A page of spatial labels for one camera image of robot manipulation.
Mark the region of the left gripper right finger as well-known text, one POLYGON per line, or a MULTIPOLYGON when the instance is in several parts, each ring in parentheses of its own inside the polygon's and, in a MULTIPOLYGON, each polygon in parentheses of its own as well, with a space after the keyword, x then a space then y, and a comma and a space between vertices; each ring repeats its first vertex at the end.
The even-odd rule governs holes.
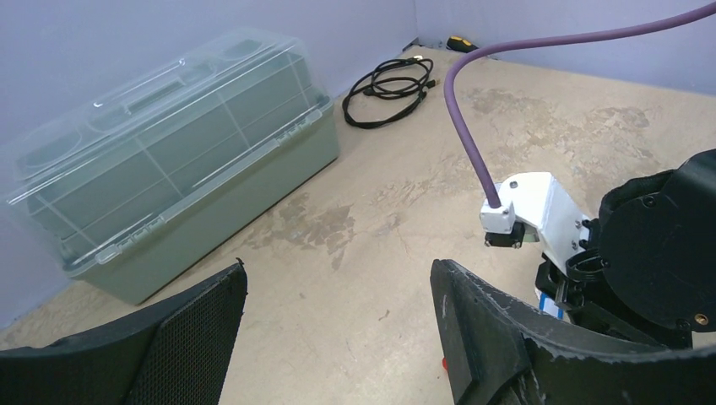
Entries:
POLYGON ((712 404, 715 349, 668 348, 561 321, 450 259, 431 265, 457 404, 712 404))

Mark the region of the blue tagged key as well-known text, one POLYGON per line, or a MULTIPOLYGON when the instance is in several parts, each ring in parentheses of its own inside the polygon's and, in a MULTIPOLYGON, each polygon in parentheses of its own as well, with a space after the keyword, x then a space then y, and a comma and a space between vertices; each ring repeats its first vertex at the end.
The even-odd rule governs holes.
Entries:
POLYGON ((563 309, 561 309, 547 293, 539 291, 538 289, 535 293, 538 296, 538 308, 540 311, 554 316, 559 320, 564 319, 563 309))

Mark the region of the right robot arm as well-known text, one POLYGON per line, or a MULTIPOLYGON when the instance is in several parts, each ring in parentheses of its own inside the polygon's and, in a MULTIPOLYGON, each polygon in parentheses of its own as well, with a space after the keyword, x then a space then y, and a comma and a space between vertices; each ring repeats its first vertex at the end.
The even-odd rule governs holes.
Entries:
POLYGON ((633 178, 602 198, 588 236, 560 270, 540 264, 536 288, 571 323, 674 349, 715 329, 715 152, 633 178))

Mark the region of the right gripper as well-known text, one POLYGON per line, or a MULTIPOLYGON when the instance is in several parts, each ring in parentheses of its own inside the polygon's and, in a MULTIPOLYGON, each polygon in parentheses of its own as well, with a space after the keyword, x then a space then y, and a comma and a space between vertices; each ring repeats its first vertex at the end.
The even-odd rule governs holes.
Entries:
POLYGON ((583 248, 567 261, 563 273, 546 255, 538 266, 535 287, 554 301, 569 321, 613 338, 671 349, 692 347, 692 330, 687 322, 662 327, 640 316, 624 304, 606 282, 605 264, 599 256, 600 224, 585 219, 582 229, 589 235, 578 245, 583 248))

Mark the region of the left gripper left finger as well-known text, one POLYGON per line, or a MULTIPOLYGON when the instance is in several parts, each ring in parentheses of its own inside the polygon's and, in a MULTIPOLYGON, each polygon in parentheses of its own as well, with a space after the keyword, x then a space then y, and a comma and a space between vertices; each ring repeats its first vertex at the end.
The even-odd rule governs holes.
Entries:
POLYGON ((247 297, 242 260, 45 347, 1 352, 3 404, 216 404, 247 297))

